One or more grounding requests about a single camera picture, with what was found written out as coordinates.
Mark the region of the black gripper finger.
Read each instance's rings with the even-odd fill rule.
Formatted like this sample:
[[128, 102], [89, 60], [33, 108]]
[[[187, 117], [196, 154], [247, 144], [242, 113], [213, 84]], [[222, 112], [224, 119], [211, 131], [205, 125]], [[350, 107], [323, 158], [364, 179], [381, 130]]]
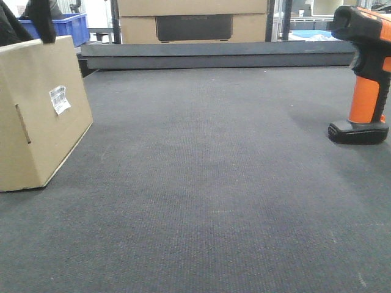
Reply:
[[56, 41], [49, 1], [34, 1], [34, 26], [44, 44]]

